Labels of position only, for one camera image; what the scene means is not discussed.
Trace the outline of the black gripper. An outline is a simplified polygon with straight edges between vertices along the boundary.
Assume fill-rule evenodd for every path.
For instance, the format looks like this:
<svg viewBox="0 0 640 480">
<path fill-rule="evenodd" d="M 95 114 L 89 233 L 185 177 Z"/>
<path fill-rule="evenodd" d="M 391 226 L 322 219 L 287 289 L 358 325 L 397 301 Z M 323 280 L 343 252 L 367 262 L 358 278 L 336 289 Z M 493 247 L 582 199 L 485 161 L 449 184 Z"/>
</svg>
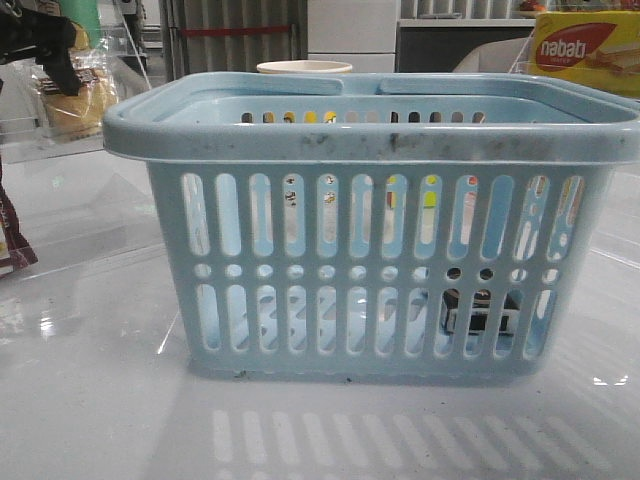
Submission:
<svg viewBox="0 0 640 480">
<path fill-rule="evenodd" d="M 81 81 L 69 56 L 76 29 L 66 17 L 30 9 L 1 10 L 1 64 L 34 59 L 66 96 L 77 96 Z"/>
</svg>

